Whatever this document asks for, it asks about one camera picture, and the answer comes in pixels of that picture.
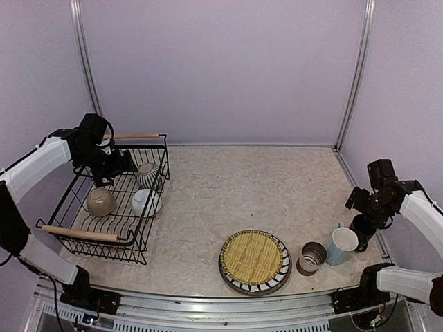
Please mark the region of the dark navy cup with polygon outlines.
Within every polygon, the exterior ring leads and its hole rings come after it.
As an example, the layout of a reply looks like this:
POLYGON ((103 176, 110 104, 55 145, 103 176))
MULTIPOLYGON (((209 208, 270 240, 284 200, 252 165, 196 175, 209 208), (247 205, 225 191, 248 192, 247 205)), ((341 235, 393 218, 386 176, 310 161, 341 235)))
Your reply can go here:
POLYGON ((357 252, 365 252, 367 250, 369 240, 377 231, 362 214, 356 215, 353 218, 349 229, 357 236, 358 245, 355 249, 357 252))

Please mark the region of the light blue faceted cup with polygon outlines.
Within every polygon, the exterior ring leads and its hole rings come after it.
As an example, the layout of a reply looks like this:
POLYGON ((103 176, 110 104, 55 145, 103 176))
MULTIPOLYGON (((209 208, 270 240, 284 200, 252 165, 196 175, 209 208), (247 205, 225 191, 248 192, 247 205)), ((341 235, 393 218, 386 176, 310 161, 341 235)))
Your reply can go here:
POLYGON ((330 266, 338 266, 347 261, 359 244, 356 233, 339 223, 338 227, 332 232, 327 246, 326 263, 330 266))

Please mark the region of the beige ceramic cup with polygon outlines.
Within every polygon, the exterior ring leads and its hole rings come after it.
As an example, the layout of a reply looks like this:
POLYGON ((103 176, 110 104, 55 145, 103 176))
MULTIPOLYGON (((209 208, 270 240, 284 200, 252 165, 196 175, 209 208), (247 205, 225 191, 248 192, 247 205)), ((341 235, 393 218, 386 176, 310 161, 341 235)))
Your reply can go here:
POLYGON ((107 216, 116 209, 116 200, 106 188, 93 188, 87 196, 87 210, 94 217, 107 216))

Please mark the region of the white ceramic bowl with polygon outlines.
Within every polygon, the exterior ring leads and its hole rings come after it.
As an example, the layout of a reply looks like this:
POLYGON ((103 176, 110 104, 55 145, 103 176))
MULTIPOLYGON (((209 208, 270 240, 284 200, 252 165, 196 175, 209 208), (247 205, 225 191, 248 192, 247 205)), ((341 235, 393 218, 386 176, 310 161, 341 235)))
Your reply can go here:
POLYGON ((151 217, 162 208, 160 195, 150 188, 137 191, 131 201, 132 212, 138 217, 151 217))

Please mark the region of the white brown ceramic cup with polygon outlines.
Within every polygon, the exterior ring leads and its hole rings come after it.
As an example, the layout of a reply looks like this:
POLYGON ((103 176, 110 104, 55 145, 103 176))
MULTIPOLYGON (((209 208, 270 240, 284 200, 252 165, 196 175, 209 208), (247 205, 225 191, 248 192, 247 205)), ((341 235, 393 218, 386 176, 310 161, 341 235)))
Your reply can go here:
POLYGON ((296 262, 297 271, 304 276, 312 276, 325 263, 327 251, 323 244, 315 241, 307 242, 300 251, 296 262))

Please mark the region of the yellow woven bamboo mat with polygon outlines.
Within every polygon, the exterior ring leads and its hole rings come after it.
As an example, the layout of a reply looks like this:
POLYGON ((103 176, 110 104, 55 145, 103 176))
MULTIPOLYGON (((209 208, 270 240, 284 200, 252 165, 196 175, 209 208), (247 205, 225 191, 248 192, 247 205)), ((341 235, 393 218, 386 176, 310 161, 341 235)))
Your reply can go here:
POLYGON ((234 281, 258 286, 271 281, 283 268, 283 249, 277 239, 261 230, 242 230, 221 247, 222 270, 234 281))

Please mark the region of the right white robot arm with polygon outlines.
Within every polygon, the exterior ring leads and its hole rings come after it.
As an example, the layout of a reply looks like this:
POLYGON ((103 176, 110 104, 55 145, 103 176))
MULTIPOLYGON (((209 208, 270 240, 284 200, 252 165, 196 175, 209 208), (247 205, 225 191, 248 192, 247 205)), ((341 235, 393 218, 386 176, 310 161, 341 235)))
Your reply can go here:
MULTIPOLYGON (((360 212, 375 228, 382 229, 395 214, 412 223, 442 255, 442 209, 432 201, 418 181, 393 181, 375 193, 355 187, 345 203, 360 212)), ((430 306, 442 316, 442 273, 401 268, 396 265, 370 266, 363 271, 363 283, 354 301, 370 306, 381 292, 390 292, 430 306)))

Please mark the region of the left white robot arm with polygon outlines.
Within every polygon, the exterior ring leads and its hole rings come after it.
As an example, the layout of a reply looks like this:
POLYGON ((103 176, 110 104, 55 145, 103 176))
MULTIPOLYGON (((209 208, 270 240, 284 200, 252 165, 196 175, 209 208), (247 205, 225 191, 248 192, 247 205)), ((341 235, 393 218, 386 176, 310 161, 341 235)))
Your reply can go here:
POLYGON ((67 260, 34 237, 17 204, 51 172, 67 163, 91 170, 96 187, 112 185, 113 177, 136 171, 128 151, 104 142, 104 131, 60 129, 13 166, 1 172, 1 248, 35 270, 56 279, 64 292, 81 307, 97 300, 88 272, 67 260))

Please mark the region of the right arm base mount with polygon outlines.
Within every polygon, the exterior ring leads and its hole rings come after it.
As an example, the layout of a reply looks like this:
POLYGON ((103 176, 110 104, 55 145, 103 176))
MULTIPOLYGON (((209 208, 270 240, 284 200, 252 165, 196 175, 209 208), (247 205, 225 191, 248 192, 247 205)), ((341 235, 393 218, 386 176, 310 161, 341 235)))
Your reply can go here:
POLYGON ((380 304, 386 304, 391 300, 390 293, 380 290, 364 290, 363 288, 338 288, 331 294, 332 306, 335 314, 358 311, 380 304))

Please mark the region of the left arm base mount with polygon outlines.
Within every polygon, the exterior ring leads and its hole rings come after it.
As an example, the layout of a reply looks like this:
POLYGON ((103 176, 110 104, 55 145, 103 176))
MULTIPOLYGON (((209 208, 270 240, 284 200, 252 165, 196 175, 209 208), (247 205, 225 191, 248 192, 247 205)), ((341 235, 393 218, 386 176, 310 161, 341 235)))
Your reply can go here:
POLYGON ((108 290, 92 288, 86 299, 62 292, 60 301, 76 308, 94 311, 99 314, 116 315, 121 294, 108 290))

